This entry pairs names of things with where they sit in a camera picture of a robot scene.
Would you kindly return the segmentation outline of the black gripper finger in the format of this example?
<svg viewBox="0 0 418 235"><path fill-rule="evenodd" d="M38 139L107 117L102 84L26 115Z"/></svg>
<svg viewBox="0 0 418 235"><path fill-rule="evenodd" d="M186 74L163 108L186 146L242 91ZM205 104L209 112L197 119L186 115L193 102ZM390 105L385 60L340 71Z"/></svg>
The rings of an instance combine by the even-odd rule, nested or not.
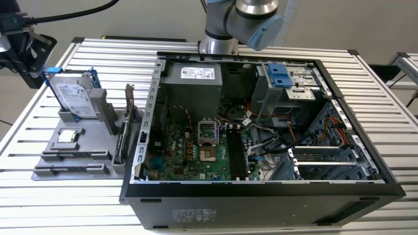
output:
<svg viewBox="0 0 418 235"><path fill-rule="evenodd" d="M7 67L12 72L22 72L22 61L16 53L2 52L0 64Z"/></svg>
<svg viewBox="0 0 418 235"><path fill-rule="evenodd" d="M43 69L56 44L56 39L48 35L27 34L27 43L22 54L26 68L23 78L32 89L39 89L44 82Z"/></svg>

